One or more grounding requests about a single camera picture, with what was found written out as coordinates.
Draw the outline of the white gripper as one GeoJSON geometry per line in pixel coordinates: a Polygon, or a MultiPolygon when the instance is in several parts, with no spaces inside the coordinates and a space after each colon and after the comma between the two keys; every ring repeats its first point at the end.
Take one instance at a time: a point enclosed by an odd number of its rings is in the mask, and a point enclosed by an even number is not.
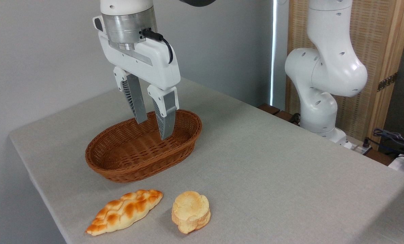
{"type": "Polygon", "coordinates": [[[93,18],[93,23],[107,60],[115,65],[117,86],[124,93],[138,124],[148,119],[139,78],[151,84],[147,90],[153,100],[161,140],[165,140],[173,133],[176,110],[179,109],[174,86],[180,82],[181,75],[173,48],[163,35],[144,29],[136,31],[144,40],[135,43],[132,50],[124,50],[109,40],[101,16],[93,18]]]}

